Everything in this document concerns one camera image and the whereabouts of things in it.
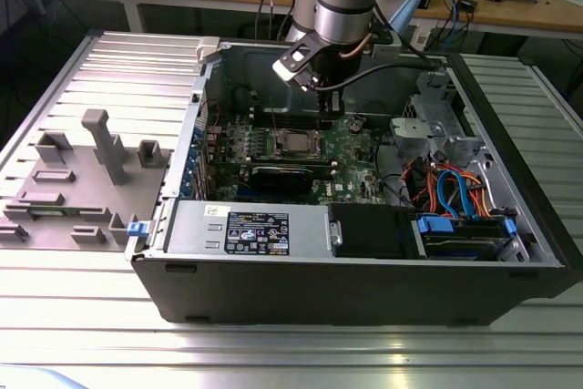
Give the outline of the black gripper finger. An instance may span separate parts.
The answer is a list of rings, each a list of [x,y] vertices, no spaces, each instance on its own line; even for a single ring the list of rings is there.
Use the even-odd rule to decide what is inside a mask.
[[[342,92],[326,91],[319,93],[319,125],[329,129],[335,120],[342,116]]]

